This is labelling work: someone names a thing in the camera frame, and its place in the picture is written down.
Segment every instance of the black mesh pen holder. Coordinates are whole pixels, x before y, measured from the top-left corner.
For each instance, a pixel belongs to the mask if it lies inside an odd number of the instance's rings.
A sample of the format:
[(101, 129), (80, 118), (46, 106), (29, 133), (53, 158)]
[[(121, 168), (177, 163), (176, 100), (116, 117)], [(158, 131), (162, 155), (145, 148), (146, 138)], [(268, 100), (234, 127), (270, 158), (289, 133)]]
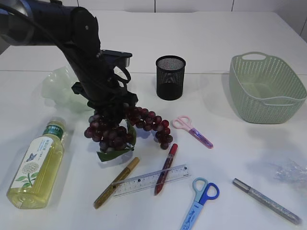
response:
[(177, 56), (163, 56), (156, 61), (157, 95), (168, 101), (176, 100), (183, 93), (186, 61)]

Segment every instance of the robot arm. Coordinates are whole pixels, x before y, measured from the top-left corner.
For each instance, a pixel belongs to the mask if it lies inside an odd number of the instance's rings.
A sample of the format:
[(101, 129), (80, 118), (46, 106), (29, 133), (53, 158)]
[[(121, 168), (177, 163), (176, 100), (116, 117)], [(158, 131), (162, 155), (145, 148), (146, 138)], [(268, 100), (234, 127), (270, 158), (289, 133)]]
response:
[[(101, 51), (97, 19), (83, 7), (66, 7), (59, 0), (0, 0), (0, 36), (13, 46), (57, 45), (80, 81), (72, 90), (118, 122), (124, 118), (123, 104), (138, 101), (127, 91), (125, 68), (132, 54)], [(114, 73), (115, 66), (127, 80)]]

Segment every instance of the scissors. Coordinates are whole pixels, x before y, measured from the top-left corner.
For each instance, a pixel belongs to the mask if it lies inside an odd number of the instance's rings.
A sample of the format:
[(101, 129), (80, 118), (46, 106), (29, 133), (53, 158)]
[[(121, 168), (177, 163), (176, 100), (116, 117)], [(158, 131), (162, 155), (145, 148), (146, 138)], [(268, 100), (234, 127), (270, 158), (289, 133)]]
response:
[(183, 115), (177, 117), (177, 119), (174, 119), (172, 121), (172, 125), (174, 128), (184, 129), (185, 131), (190, 133), (193, 137), (195, 137), (197, 140), (199, 140), (202, 144), (204, 144), (207, 148), (209, 149), (213, 148), (213, 144), (192, 126), (191, 118), (189, 118), (188, 116)]
[[(203, 181), (205, 182), (205, 184), (203, 185), (203, 188), (201, 190), (198, 190), (196, 187), (196, 182), (197, 181)], [(210, 187), (214, 187), (216, 190), (216, 195), (215, 196), (208, 196), (208, 190)], [(186, 219), (184, 220), (181, 229), (180, 230), (190, 230), (192, 229), (198, 215), (201, 212), (201, 209), (203, 208), (204, 204), (206, 203), (207, 200), (215, 200), (219, 194), (220, 194), (220, 190), (219, 188), (216, 186), (216, 184), (214, 183), (208, 183), (208, 181), (204, 178), (196, 178), (193, 181), (193, 189), (196, 192), (195, 198), (194, 198), (194, 202), (190, 208), (189, 213), (187, 214)]]

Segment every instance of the white table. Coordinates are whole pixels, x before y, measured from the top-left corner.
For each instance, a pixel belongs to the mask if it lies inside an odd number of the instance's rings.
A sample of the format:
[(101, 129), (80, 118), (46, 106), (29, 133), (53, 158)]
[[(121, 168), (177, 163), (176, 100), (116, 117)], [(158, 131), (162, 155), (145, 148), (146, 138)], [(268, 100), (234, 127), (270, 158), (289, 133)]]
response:
[[(233, 56), (275, 55), (307, 74), (307, 44), (273, 12), (131, 13), (92, 11), (102, 49), (131, 52), (130, 72), (155, 73), (155, 61), (178, 55), (186, 73), (229, 72)], [(0, 70), (53, 71), (67, 63), (56, 47), (10, 47)]]
[[(73, 115), (56, 110), (40, 96), (46, 72), (1, 71), (0, 228), (10, 230), (178, 230), (194, 199), (192, 181), (205, 177), (220, 188), (220, 196), (206, 203), (194, 230), (303, 230), (307, 201), (299, 191), (273, 179), (270, 163), (287, 157), (307, 165), (307, 105), (281, 125), (250, 124), (232, 109), (227, 74), (186, 74), (184, 94), (173, 102), (155, 95), (154, 74), (133, 74), (130, 91), (139, 106), (172, 120), (187, 114), (194, 126), (212, 143), (205, 148), (183, 130), (171, 128), (179, 149), (173, 165), (188, 164), (189, 179), (165, 185), (154, 196), (148, 189), (110, 198), (98, 210), (93, 201), (132, 157), (141, 159), (130, 177), (160, 170), (167, 151), (153, 136), (137, 138), (135, 151), (108, 163), (100, 163), (98, 146), (83, 137), (90, 112)], [(300, 76), (307, 86), (307, 76)], [(45, 209), (19, 210), (5, 194), (30, 141), (40, 135), (47, 120), (60, 114), (69, 121), (69, 140), (54, 191)], [(263, 192), (303, 219), (296, 227), (232, 185), (237, 177)]]

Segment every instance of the basket handle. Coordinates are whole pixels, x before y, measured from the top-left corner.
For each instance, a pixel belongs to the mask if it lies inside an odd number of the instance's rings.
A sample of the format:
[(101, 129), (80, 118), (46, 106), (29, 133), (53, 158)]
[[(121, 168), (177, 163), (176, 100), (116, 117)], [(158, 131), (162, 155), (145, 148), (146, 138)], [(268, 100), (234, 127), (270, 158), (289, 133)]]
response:
[(251, 55), (251, 54), (257, 54), (257, 55), (265, 56), (265, 59), (269, 56), (269, 55), (266, 55), (266, 54), (261, 53), (261, 52), (248, 52), (248, 53), (242, 54), (240, 56), (241, 56), (241, 59), (243, 59), (244, 56)]
[(287, 97), (286, 98), (285, 97), (279, 97), (279, 98), (287, 99), (292, 103), (291, 104), (273, 104), (273, 103), (270, 103), (270, 101), (276, 100), (276, 98), (270, 98), (270, 99), (263, 100), (262, 103), (264, 105), (267, 105), (267, 106), (292, 106), (292, 105), (295, 105), (298, 102), (297, 99), (293, 99), (293, 98), (287, 98)]

